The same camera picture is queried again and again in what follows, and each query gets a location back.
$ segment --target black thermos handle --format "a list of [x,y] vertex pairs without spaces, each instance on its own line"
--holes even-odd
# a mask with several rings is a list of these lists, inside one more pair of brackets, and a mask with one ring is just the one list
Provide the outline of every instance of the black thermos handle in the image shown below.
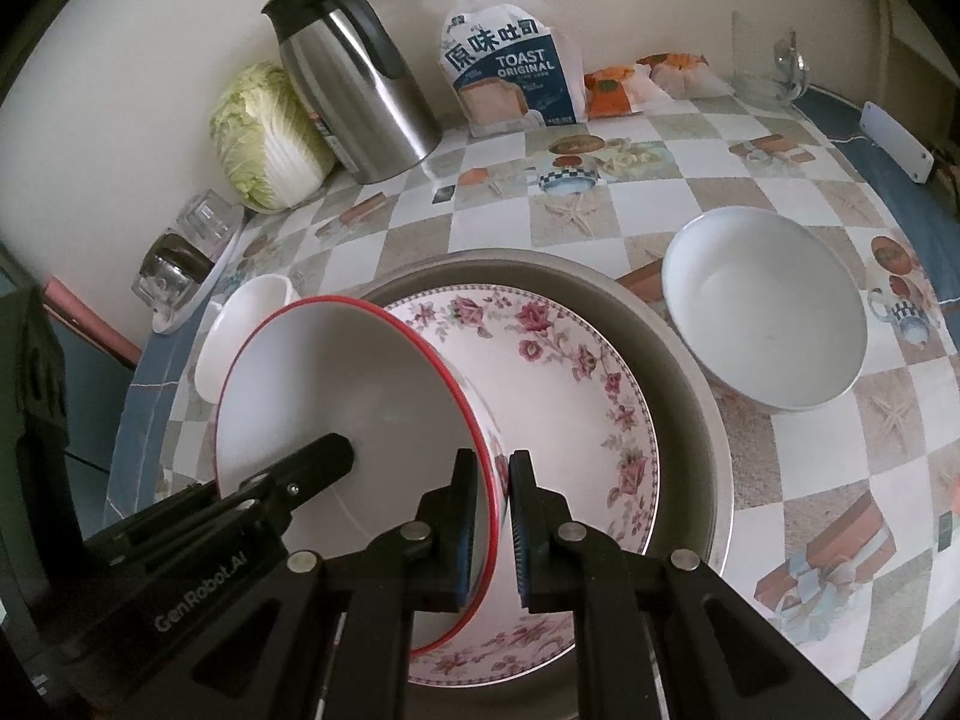
[[397,80],[410,73],[407,63],[390,39],[367,0],[330,0],[344,11],[381,76]]

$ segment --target floral plate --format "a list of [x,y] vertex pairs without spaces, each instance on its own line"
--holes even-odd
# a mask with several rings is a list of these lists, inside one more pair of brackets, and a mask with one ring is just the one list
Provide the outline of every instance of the floral plate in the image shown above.
[[[487,401],[505,446],[530,450],[536,480],[579,521],[643,552],[659,494],[650,413],[634,375],[584,319],[540,295],[487,284],[445,287],[387,308],[443,353]],[[528,673],[573,646],[573,616],[528,614],[517,594],[512,529],[474,618],[410,661],[410,680],[462,688]]]

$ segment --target white wall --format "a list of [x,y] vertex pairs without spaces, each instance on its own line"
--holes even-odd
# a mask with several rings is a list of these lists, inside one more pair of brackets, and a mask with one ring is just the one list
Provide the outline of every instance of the white wall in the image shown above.
[[[72,0],[0,108],[0,236],[137,343],[139,260],[195,191],[230,196],[206,135],[219,90],[277,57],[267,0]],[[452,0],[370,0],[438,112],[435,65]],[[663,50],[731,65],[735,8],[793,20],[816,83],[856,101],[872,83],[875,0],[541,0],[579,33],[587,70]]]

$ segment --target screw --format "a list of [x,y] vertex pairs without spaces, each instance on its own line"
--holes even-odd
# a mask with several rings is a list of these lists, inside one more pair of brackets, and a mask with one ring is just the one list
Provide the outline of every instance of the screw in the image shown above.
[[587,527],[579,522],[565,522],[557,528],[560,541],[583,541],[587,537]]
[[400,526],[400,536],[407,541],[423,541],[430,535],[430,526],[419,519],[413,519],[410,522],[404,522]]
[[675,549],[670,554],[670,562],[680,571],[692,571],[700,565],[700,556],[691,549]]
[[295,574],[305,574],[307,571],[312,571],[316,564],[317,556],[307,550],[294,552],[293,555],[287,557],[287,568]]

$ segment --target white device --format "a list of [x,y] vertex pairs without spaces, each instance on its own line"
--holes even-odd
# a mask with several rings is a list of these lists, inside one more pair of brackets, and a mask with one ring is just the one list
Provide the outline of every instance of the white device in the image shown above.
[[877,146],[890,154],[893,161],[900,165],[913,181],[918,184],[926,183],[930,170],[933,170],[933,154],[880,105],[867,103],[863,106],[860,127]]

